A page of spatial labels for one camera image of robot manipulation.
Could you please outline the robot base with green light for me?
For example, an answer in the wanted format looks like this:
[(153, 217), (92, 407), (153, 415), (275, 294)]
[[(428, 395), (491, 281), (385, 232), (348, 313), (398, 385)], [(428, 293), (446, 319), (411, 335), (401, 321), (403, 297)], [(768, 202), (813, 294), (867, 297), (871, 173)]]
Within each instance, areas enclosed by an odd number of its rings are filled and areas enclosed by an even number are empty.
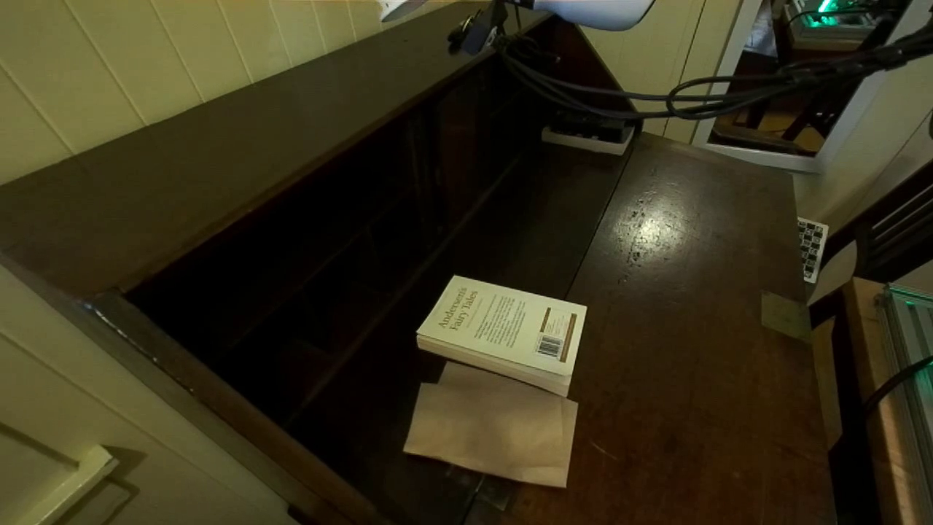
[(883, 293), (892, 340), (887, 426), (902, 525), (933, 525), (933, 297), (889, 286)]

